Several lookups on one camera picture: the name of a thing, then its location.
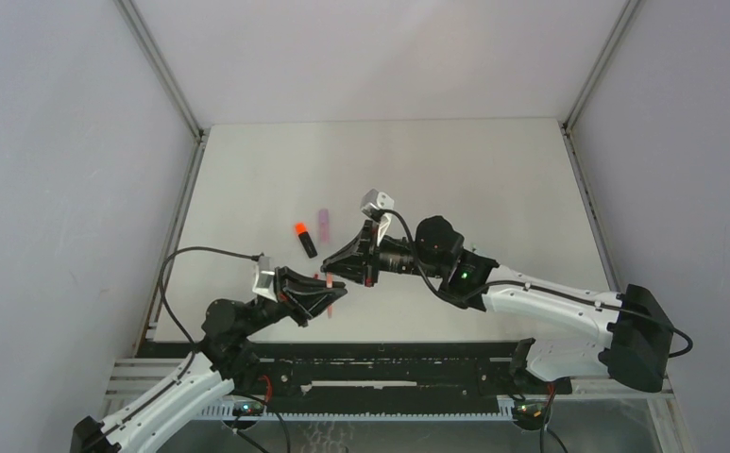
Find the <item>pink marker pen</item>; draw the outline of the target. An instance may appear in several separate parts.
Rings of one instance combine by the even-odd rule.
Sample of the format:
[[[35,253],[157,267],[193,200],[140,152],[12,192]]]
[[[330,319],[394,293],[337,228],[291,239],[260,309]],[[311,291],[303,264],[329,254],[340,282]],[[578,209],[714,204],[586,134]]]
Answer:
[[[330,222],[327,219],[321,219],[318,222],[319,240],[322,244],[331,242]]]

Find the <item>orange marker pen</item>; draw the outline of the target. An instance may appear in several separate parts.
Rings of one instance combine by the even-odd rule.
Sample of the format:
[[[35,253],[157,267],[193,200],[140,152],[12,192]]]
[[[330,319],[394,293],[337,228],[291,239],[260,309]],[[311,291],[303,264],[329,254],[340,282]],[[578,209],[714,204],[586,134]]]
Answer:
[[[314,241],[308,231],[303,231],[297,235],[300,244],[309,259],[313,259],[318,255]]]

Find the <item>orange pen cap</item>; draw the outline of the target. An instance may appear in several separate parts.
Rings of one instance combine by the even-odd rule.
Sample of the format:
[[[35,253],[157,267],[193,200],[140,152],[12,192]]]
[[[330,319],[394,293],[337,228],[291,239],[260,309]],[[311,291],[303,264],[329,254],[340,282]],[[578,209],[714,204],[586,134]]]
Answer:
[[[298,236],[308,233],[307,227],[303,223],[295,224],[295,231]]]

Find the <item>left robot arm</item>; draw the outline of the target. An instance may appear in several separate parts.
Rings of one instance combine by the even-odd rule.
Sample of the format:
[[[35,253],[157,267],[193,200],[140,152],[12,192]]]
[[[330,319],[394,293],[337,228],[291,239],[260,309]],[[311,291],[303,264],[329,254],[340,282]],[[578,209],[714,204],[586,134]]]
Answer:
[[[73,452],[155,452],[211,403],[258,384],[253,334],[291,319],[305,327],[348,292],[342,281],[303,276],[287,267],[254,279],[248,302],[217,299],[206,310],[204,336],[168,376],[122,409],[73,429]]]

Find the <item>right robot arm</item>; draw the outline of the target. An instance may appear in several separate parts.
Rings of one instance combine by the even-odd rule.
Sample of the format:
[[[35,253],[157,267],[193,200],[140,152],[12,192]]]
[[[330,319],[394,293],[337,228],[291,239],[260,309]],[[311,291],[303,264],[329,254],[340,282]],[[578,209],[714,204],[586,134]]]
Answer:
[[[457,308],[537,317],[575,333],[570,340],[518,345],[509,371],[521,392],[591,376],[646,393],[663,388],[676,329],[650,290],[630,284],[621,293],[597,292],[530,277],[466,249],[441,216],[424,219],[413,238],[401,239],[367,220],[357,237],[324,259],[322,270],[366,287],[381,273],[437,278],[435,291]]]

